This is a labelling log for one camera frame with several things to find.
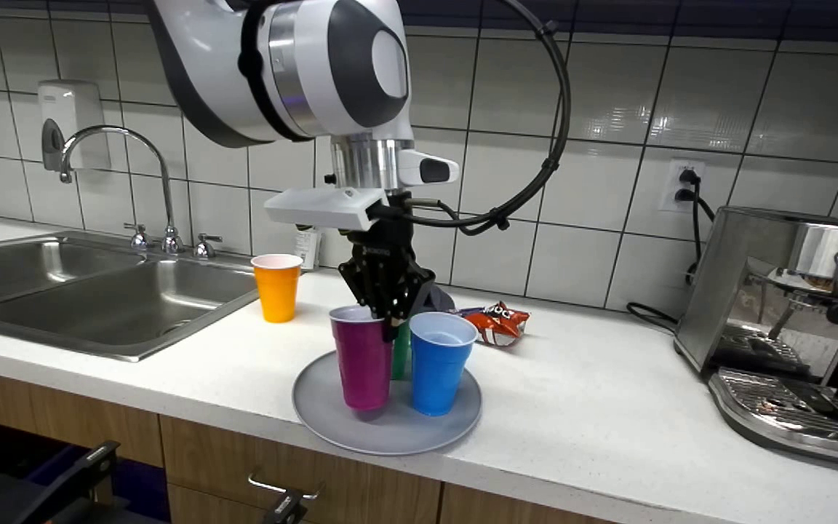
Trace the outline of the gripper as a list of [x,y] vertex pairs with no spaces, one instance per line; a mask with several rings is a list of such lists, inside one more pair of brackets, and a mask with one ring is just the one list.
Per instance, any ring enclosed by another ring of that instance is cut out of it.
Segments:
[[[436,281],[435,272],[417,265],[412,247],[415,230],[407,216],[407,208],[382,208],[380,218],[367,230],[346,230],[351,258],[338,267],[356,302],[381,319],[383,341],[394,341],[399,326],[422,308]],[[405,266],[395,290],[392,265],[383,261]]]

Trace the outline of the dark grey cup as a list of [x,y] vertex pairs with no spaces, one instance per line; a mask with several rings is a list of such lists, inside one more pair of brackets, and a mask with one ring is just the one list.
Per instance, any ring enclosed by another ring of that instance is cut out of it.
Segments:
[[452,296],[436,283],[431,283],[431,285],[428,286],[428,289],[423,292],[422,298],[420,298],[413,307],[412,314],[415,315],[430,311],[445,313],[453,313],[454,311],[457,311],[455,301]]

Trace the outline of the green plastic cup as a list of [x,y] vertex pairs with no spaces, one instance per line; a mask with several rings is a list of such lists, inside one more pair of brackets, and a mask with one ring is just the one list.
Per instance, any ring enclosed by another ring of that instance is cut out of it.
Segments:
[[398,327],[394,339],[391,365],[391,378],[393,381],[405,378],[410,362],[410,325],[408,321]]

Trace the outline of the purple plastic cup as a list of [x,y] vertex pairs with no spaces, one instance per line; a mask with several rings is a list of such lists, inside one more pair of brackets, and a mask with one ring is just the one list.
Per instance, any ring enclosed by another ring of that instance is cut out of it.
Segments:
[[340,385],[347,407],[370,411],[385,407],[392,369],[392,343],[385,323],[368,306],[339,306],[329,312],[335,337]]

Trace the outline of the white labelled bottle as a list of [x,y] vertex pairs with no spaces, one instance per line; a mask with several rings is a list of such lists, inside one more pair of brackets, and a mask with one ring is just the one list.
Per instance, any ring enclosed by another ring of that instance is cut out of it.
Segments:
[[315,226],[297,226],[294,253],[302,259],[300,270],[309,272],[319,268],[320,251],[322,251],[322,229]]

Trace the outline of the blue plastic cup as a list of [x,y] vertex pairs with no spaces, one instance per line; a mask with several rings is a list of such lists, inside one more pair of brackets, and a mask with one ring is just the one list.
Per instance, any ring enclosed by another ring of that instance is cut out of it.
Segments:
[[456,314],[428,311],[410,319],[412,406],[427,416],[443,416],[455,404],[463,369],[478,330]]

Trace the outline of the orange plastic cup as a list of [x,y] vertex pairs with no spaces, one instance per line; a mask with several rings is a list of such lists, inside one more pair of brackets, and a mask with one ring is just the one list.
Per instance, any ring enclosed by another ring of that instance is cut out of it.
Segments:
[[263,318],[272,324],[292,321],[303,259],[290,253],[266,253],[250,262]]

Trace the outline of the orange snack packet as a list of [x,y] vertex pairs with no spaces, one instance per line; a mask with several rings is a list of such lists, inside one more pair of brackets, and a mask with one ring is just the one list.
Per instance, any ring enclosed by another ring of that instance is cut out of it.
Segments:
[[476,329],[476,341],[492,347],[514,345],[525,332],[531,314],[512,309],[499,301],[489,306],[456,309],[452,314],[470,322]]

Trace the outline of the grey round plate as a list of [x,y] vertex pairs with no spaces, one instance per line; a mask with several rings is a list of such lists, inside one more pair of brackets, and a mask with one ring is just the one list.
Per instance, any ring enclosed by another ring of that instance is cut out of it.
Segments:
[[482,392],[474,376],[463,371],[452,410],[431,417],[412,408],[408,381],[393,381],[385,407],[355,411],[343,401],[338,360],[330,352],[300,372],[292,404],[303,425],[343,450],[409,456],[445,448],[469,434],[482,414]]

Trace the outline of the wooden drawer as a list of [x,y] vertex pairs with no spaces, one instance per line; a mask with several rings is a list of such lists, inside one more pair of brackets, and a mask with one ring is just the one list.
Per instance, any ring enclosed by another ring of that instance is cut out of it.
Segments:
[[260,481],[315,490],[309,524],[437,524],[440,483],[377,467],[161,416],[167,494],[172,524],[260,524],[279,493],[247,483]]

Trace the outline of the chrome tap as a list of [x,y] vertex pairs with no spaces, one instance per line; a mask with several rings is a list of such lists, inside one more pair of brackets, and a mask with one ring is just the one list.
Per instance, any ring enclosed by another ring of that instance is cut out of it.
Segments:
[[156,146],[140,134],[136,130],[127,129],[124,127],[113,126],[109,124],[100,124],[77,130],[69,138],[66,138],[60,147],[59,155],[59,173],[61,183],[70,183],[73,181],[73,166],[72,156],[74,149],[81,145],[84,139],[94,136],[96,134],[120,134],[127,138],[136,140],[142,143],[159,162],[161,172],[161,190],[165,206],[166,225],[164,233],[160,241],[154,242],[146,234],[146,226],[143,223],[124,223],[126,229],[132,229],[135,233],[129,241],[130,248],[136,251],[159,251],[167,255],[182,255],[187,252],[186,245],[179,235],[175,221],[175,207],[172,201],[172,187],[170,186],[169,169],[167,169],[166,159],[156,148]]

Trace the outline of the steel sink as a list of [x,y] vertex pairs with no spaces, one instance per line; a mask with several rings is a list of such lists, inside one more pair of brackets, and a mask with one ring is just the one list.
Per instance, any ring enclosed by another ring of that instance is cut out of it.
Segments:
[[66,230],[0,241],[0,336],[139,362],[257,298],[249,259]]

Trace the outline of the white soap dispenser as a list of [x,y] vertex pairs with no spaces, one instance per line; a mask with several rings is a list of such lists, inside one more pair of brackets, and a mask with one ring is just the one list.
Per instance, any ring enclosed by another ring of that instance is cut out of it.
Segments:
[[[80,80],[51,79],[37,87],[42,116],[40,143],[44,169],[59,172],[60,150],[74,133],[105,122],[97,85]],[[107,170],[112,167],[107,134],[83,140],[72,153],[73,168]]]

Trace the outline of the steel espresso machine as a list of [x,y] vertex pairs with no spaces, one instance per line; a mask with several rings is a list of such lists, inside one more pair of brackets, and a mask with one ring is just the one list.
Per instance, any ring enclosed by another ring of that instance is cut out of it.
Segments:
[[673,344],[743,437],[838,462],[838,219],[719,209]]

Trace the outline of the white wall socket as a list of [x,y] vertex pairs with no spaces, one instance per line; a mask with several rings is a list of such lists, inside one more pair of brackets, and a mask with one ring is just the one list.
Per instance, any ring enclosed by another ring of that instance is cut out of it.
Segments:
[[[694,183],[693,177],[686,175],[682,177],[685,170],[694,172],[694,175],[703,177],[707,170],[707,163],[700,159],[673,158],[666,173],[666,179],[658,198],[658,211],[669,213],[691,213],[694,209]],[[682,190],[690,192],[689,200],[677,199]]]

